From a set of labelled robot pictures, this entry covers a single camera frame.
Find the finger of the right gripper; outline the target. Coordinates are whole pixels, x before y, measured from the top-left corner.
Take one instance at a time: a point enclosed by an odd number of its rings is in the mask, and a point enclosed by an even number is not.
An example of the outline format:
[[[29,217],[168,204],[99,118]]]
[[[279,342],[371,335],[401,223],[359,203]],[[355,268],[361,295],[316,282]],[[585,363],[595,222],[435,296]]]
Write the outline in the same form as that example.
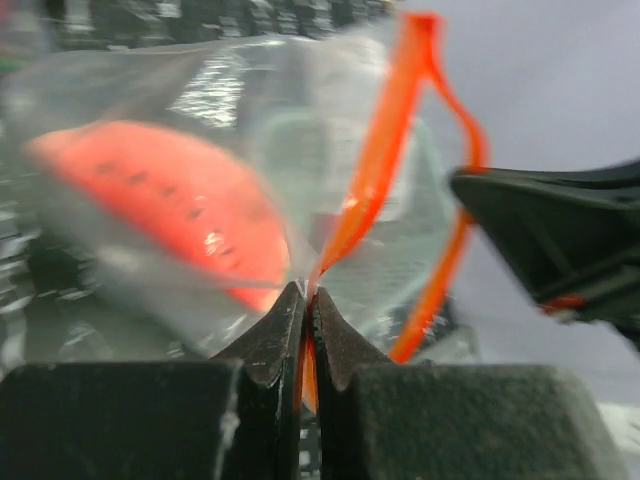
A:
[[[639,342],[639,162],[579,171],[460,167],[449,185],[532,302]]]

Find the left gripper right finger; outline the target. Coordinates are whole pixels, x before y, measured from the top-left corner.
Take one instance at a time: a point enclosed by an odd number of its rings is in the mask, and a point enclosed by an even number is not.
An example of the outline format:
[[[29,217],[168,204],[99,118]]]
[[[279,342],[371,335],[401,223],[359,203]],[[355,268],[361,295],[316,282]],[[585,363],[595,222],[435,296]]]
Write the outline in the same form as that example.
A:
[[[325,479],[621,479],[595,401],[544,365],[400,365],[325,290],[309,319]]]

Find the watermelon slice toy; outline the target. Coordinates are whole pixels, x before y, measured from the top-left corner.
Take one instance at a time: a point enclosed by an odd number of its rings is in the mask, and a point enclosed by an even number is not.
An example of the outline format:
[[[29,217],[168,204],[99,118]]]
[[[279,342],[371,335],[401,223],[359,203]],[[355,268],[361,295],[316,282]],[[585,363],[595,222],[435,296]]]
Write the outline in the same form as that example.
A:
[[[274,304],[290,266],[285,222],[260,176],[234,154],[128,120],[52,131],[25,149],[244,306],[265,312]]]

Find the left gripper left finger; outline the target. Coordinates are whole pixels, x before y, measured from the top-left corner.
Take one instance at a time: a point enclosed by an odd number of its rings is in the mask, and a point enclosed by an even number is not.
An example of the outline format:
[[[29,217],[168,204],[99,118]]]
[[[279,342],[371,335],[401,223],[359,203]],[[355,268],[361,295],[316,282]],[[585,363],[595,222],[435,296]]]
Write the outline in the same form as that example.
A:
[[[293,479],[305,303],[208,360],[39,362],[1,383],[5,479]]]

